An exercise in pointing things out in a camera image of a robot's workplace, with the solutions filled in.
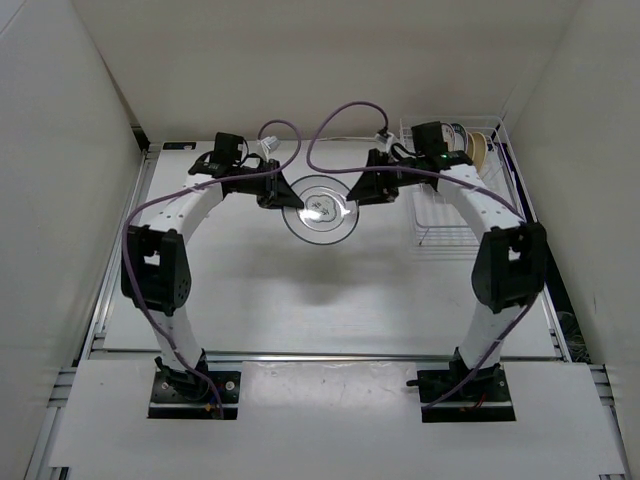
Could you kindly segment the clear glass plate blue motif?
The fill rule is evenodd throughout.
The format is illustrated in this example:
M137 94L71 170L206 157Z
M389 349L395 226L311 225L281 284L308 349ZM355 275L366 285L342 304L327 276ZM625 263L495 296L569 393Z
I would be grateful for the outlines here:
M285 225L298 239L313 245L334 245L349 237L359 221L359 206L348 200L343 182L324 175L309 175L292 184L301 208L283 207Z

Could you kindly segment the white plate teal rim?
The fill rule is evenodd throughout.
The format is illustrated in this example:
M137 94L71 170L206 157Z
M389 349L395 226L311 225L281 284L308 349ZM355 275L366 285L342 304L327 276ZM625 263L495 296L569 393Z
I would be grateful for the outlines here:
M467 132L459 123L442 123L443 139L449 151L467 151Z

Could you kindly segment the cream plate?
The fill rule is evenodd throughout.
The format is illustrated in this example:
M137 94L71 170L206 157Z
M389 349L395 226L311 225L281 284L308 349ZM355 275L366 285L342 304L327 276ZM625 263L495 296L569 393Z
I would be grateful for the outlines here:
M488 154L488 144L486 137L481 132L467 133L467 154L471 158L474 167L480 172Z
M493 148L493 141L488 135L476 132L475 145L475 162L477 163L476 167L478 169L481 169L488 157L489 152Z

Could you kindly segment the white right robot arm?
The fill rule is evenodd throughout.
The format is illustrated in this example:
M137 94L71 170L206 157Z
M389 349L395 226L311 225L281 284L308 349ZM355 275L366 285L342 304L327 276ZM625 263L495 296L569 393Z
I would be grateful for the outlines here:
M400 188L426 183L457 210L479 243L471 272L477 304L457 348L464 365L449 375L452 393L470 400L486 384L480 369L498 363L504 338L543 289L546 231L488 189L473 159L449 149L440 123L413 127L413 150L386 131L379 135L386 145L369 151L348 200L361 206L390 203Z

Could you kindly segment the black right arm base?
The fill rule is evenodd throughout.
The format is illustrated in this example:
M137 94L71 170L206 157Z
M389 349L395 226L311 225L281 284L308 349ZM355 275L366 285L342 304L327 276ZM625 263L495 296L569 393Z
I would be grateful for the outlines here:
M491 375L479 373L458 391L428 408L427 405L452 390L459 380L449 370L418 370L406 382L416 388L423 423L501 423L514 422L516 414L504 369Z

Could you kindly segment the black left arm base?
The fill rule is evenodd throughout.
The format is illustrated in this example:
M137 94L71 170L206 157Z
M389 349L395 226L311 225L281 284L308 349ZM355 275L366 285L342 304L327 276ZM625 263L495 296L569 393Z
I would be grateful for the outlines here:
M147 410L150 419L236 420L241 393L241 372L209 371L220 402L209 384L190 373L178 375L157 368Z

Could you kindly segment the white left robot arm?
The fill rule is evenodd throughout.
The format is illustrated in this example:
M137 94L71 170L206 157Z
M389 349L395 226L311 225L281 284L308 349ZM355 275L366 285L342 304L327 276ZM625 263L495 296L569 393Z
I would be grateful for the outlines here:
M259 136L253 153L239 135L218 133L213 149L197 157L181 189L151 200L159 205L146 224L123 229L121 290L147 317L162 352L162 365L178 372L175 388L188 400L206 395L210 377L185 304L192 288L186 245L206 216L232 193L256 198L259 207L300 209L303 202L283 175L287 163L269 157L275 136Z

